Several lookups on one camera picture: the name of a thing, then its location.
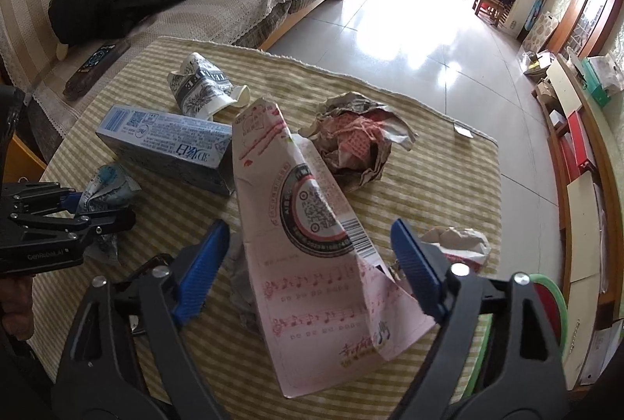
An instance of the tiled floor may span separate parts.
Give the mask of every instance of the tiled floor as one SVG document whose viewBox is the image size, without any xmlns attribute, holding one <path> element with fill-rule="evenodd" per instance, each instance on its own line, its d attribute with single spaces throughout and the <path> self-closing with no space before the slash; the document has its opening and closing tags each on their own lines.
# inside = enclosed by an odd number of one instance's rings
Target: tiled floor
<svg viewBox="0 0 624 420">
<path fill-rule="evenodd" d="M 555 177 L 547 128 L 522 75 L 519 44 L 477 18 L 471 0 L 327 0 L 270 52 L 362 78 L 432 106 L 498 141 L 499 276 L 560 282 Z"/>
</svg>

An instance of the metal bolt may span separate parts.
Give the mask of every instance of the metal bolt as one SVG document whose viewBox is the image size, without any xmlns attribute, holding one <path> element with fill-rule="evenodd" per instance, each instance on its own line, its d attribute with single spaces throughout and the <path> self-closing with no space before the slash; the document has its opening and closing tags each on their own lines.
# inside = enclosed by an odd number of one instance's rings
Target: metal bolt
<svg viewBox="0 0 624 420">
<path fill-rule="evenodd" d="M 466 265 L 466 263 L 454 263 L 450 266 L 450 271 L 455 274 L 455 276 L 467 276 L 470 274 L 470 267 Z"/>
<path fill-rule="evenodd" d="M 152 269 L 152 276 L 158 279 L 166 278 L 171 271 L 166 265 L 157 265 Z"/>
<path fill-rule="evenodd" d="M 106 278 L 104 276 L 95 276 L 92 280 L 91 280 L 91 284 L 95 287 L 95 288 L 102 288 L 102 286 L 104 286 L 108 281 L 106 280 Z"/>
<path fill-rule="evenodd" d="M 531 278 L 524 272 L 518 272 L 517 274 L 514 274 L 514 281 L 520 286 L 526 286 L 531 282 Z"/>
</svg>

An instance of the table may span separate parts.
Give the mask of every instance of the table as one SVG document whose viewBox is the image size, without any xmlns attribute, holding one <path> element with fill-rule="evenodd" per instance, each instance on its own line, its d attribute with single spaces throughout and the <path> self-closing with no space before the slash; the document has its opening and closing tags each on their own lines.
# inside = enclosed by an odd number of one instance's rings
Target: table
<svg viewBox="0 0 624 420">
<path fill-rule="evenodd" d="M 475 228 L 487 236 L 492 253 L 485 274 L 494 275 L 500 251 L 500 173 L 496 143 L 475 132 L 466 139 L 452 119 L 416 100 L 373 88 L 361 80 L 306 66 L 293 59 L 257 50 L 158 39 L 124 68 L 96 97 L 63 141 L 44 180 L 83 189 L 96 169 L 113 160 L 113 153 L 95 136 L 113 103 L 177 112 L 167 86 L 167 73 L 179 68 L 189 52 L 197 51 L 217 64 L 235 85 L 247 84 L 252 98 L 271 95 L 291 130 L 309 125 L 316 105 L 328 97 L 355 90 L 392 107 L 419 134 L 411 152 L 392 149 L 379 181 L 349 194 L 348 200 L 385 258 L 392 259 L 389 228 L 398 217 L 422 234 L 435 225 Z M 234 109 L 217 120 L 231 122 Z M 214 218 L 239 228 L 236 196 L 227 199 L 188 184 L 160 178 L 124 163 L 143 192 L 135 203 L 136 225 L 120 236 L 121 266 L 87 260 L 81 267 L 40 275 L 34 284 L 35 336 L 32 346 L 49 374 L 58 366 L 64 340 L 90 279 L 104 274 L 119 280 L 147 258 L 175 254 L 199 241 Z M 377 372 L 319 394 L 285 399 L 258 336 L 247 332 L 229 302 L 229 280 L 220 272 L 202 314 L 183 331 L 183 338 L 218 400 L 233 419 L 259 416 L 283 419 L 387 418 L 423 362 L 436 331 Z M 479 353 L 485 330 L 481 321 L 458 384 L 461 397 Z M 147 342 L 136 343 L 142 369 L 154 396 L 164 398 Z"/>
</svg>

